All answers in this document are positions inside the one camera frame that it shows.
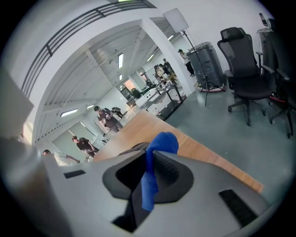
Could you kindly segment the black metal railing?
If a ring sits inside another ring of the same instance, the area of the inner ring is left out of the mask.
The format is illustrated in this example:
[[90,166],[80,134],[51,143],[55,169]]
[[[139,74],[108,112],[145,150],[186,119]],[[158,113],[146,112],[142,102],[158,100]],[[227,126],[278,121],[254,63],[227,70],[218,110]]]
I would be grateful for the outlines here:
[[119,12],[125,12],[135,9],[153,9],[156,8],[148,0],[127,0],[121,2],[109,3],[96,8],[93,8],[78,17],[74,18],[61,29],[59,29],[41,48],[31,66],[29,67],[21,90],[24,95],[29,98],[41,71],[47,61],[53,54],[75,33],[82,30],[84,27],[107,16]]

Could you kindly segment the light stand with white panel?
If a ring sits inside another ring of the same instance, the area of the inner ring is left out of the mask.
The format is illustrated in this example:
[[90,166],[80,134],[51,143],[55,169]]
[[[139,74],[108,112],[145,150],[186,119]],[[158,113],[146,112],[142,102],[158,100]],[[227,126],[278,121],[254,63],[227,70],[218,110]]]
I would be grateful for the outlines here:
[[210,91],[212,91],[213,89],[217,89],[217,88],[223,92],[226,92],[226,90],[223,87],[220,87],[209,80],[208,75],[206,74],[206,72],[204,70],[203,63],[202,63],[195,47],[193,46],[191,40],[189,39],[188,34],[186,33],[186,29],[189,27],[189,25],[187,24],[187,22],[186,22],[184,16],[182,15],[182,13],[180,12],[180,10],[178,8],[174,8],[170,11],[163,13],[163,16],[169,22],[169,24],[172,26],[172,28],[174,29],[175,32],[178,32],[178,31],[182,32],[183,36],[185,36],[187,38],[188,42],[192,46],[192,49],[194,50],[196,58],[198,59],[199,65],[201,66],[201,69],[202,69],[203,78],[205,79],[206,89],[202,88],[200,92],[206,92],[206,96],[205,96],[205,106],[206,106],[208,93]]

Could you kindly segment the blue cloth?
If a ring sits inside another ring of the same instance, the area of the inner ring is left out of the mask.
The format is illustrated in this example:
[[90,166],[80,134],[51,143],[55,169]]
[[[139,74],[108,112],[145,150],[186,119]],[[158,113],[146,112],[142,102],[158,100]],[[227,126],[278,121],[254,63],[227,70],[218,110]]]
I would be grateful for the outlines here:
[[171,132],[160,132],[146,148],[146,169],[141,179],[142,208],[144,210],[149,212],[153,210],[154,196],[159,191],[156,176],[154,174],[153,152],[156,150],[177,154],[178,149],[178,140]]

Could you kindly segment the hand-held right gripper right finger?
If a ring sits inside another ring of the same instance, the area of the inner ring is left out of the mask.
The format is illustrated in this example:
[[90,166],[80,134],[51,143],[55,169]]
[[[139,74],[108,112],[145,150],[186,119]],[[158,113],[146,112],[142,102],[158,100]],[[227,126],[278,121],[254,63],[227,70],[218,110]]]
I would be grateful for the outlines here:
[[[137,237],[249,237],[271,217],[267,201],[245,183],[216,165],[168,152],[155,152],[187,166],[194,177],[190,191],[180,200],[156,204],[137,228]],[[220,192],[233,192],[246,204],[255,219],[239,223]]]

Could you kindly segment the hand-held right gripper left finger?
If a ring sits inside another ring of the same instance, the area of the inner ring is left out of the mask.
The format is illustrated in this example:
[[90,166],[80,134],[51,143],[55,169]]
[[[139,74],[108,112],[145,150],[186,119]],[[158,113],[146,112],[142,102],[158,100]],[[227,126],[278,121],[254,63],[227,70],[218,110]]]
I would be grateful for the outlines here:
[[75,237],[147,237],[144,151],[72,166],[59,166],[50,156],[43,161]]

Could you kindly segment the white counter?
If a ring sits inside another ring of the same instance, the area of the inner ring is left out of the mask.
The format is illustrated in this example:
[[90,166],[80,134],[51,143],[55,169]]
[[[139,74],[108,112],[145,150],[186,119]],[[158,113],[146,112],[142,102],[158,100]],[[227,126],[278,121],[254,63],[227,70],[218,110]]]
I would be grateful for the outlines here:
[[166,94],[167,93],[165,90],[159,91],[158,89],[153,88],[145,93],[140,99],[138,99],[136,101],[136,105],[140,109],[147,110],[153,104],[161,103],[164,100]]

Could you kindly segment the black mesh office chair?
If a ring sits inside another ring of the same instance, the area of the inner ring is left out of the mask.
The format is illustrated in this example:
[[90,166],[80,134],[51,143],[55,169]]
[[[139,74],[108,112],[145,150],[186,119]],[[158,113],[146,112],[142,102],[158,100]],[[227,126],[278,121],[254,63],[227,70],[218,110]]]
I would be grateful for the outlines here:
[[222,39],[218,41],[217,46],[228,62],[229,70],[225,71],[228,86],[233,90],[234,96],[240,99],[228,106],[228,112],[232,112],[234,107],[245,105],[247,125],[251,126],[251,103],[256,104],[264,116],[267,115],[263,105],[257,101],[272,96],[272,89],[264,78],[264,74],[273,76],[275,72],[256,61],[252,37],[242,28],[230,27],[220,31],[220,34]]
[[296,115],[296,69],[293,69],[288,47],[278,32],[271,29],[257,30],[263,53],[263,64],[274,70],[271,86],[274,91],[270,97],[269,105],[277,102],[282,111],[273,115],[270,124],[276,118],[285,115],[289,123],[287,137],[294,135],[292,114]]

